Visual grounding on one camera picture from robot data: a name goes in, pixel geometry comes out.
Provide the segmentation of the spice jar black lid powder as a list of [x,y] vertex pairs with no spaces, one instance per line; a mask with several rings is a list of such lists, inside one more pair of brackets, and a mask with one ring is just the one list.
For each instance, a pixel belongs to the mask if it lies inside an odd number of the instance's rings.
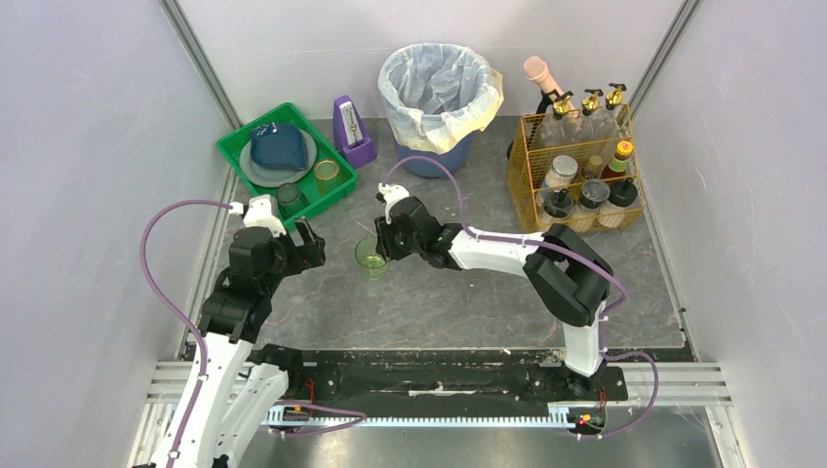
[[567,188],[550,191],[538,212],[538,226],[544,238],[563,245],[563,238],[571,231],[571,215],[574,200]]

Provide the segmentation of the clear glass oil bottle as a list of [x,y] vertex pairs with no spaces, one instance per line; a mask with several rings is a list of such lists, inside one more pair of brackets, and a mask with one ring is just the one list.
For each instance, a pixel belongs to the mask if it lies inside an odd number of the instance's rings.
[[581,101],[579,111],[574,119],[572,144],[585,144],[596,140],[597,124],[595,118],[600,110],[602,89],[585,89],[587,96]]

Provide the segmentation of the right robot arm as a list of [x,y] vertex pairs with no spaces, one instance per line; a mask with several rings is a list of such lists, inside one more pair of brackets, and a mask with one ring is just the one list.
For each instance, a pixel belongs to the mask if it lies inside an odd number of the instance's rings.
[[563,325],[565,368],[585,378],[602,370],[598,320],[613,271],[572,229],[554,224],[546,232],[522,235],[468,233],[459,223],[440,222],[408,193],[377,199],[384,213],[374,221],[376,251],[384,259],[415,254],[438,269],[491,270],[526,279]]

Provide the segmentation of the spice jar black lid beans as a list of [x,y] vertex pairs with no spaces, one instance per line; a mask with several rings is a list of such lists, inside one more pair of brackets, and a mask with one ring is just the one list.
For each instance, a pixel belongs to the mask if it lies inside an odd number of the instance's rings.
[[636,203],[639,189],[632,178],[618,180],[610,185],[609,198],[601,205],[598,222],[609,229],[618,228],[626,217],[626,211]]

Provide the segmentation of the blue snack bag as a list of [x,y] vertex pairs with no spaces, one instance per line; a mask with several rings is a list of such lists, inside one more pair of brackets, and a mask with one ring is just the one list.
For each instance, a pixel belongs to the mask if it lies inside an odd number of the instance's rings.
[[250,133],[251,158],[255,164],[271,170],[304,170],[307,150],[299,128],[287,123],[268,123]]

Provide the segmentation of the dark grey glass cup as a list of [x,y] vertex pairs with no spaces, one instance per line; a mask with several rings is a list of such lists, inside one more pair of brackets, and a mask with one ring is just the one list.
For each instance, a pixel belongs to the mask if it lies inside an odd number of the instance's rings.
[[283,219],[291,218],[307,206],[307,199],[300,187],[289,182],[278,187],[276,192],[277,203]]

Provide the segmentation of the glass oil bottle amber residue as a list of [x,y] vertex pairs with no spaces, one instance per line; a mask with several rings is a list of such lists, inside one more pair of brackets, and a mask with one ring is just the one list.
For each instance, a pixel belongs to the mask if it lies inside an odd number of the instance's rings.
[[605,95],[605,105],[595,117],[593,126],[595,140],[612,139],[618,132],[618,117],[623,108],[627,86],[623,83],[609,83],[609,86],[611,91]]

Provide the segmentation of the grey round plate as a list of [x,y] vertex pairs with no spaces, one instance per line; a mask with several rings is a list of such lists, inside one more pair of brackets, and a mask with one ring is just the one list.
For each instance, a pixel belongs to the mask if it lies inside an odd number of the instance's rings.
[[239,157],[239,168],[241,174],[250,183],[265,188],[275,188],[285,183],[295,183],[301,180],[313,170],[318,155],[318,147],[315,139],[309,132],[304,130],[300,130],[300,132],[303,138],[304,149],[306,150],[307,167],[305,169],[261,169],[253,162],[251,156],[252,144],[248,141],[243,147]]

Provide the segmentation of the amber glass cup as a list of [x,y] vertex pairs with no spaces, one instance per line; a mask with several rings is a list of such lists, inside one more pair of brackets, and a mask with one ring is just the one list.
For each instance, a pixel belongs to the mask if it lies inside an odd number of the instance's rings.
[[332,159],[323,159],[314,167],[314,177],[319,196],[326,196],[339,186],[341,176],[338,163]]

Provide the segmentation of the green glass cup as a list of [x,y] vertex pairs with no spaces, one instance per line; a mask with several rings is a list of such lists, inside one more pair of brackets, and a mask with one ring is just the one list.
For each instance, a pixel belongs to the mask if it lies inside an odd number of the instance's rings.
[[354,250],[355,259],[369,280],[380,280],[388,272],[388,264],[376,248],[377,238],[367,237],[359,241]]

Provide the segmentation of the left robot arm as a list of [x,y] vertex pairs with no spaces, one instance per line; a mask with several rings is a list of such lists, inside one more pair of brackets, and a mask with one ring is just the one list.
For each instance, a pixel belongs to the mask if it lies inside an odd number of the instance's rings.
[[300,245],[262,226],[235,234],[229,264],[202,306],[197,335],[204,343],[149,466],[237,466],[269,409],[301,385],[299,350],[254,349],[283,280],[325,263],[324,239],[304,217],[296,227]]

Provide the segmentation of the white blue canister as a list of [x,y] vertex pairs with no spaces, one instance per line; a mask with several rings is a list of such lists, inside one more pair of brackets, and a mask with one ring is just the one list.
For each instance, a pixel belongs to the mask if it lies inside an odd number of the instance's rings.
[[542,188],[555,188],[569,185],[573,182],[578,173],[578,163],[570,155],[556,156],[547,171]]

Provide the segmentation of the red sauce bottle yellow cap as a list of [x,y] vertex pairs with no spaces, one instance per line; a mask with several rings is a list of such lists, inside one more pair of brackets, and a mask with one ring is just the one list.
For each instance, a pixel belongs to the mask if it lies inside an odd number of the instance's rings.
[[615,147],[614,153],[603,168],[601,180],[615,180],[626,176],[630,158],[634,153],[634,144],[630,140],[621,140]]

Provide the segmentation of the small yellow oil bottle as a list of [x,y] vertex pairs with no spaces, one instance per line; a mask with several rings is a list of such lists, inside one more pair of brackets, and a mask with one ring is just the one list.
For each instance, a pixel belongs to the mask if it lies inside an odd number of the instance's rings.
[[584,163],[578,174],[578,182],[582,183],[585,180],[599,178],[602,172],[603,158],[599,155],[592,155]]

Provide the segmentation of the glass oil bottle dark liquid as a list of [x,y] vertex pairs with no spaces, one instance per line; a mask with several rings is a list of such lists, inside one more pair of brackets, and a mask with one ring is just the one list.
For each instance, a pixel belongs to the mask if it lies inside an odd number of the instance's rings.
[[566,143],[567,131],[571,126],[567,115],[571,110],[570,100],[572,96],[573,92],[567,91],[553,99],[550,117],[545,117],[537,130],[534,141],[535,149],[557,147]]

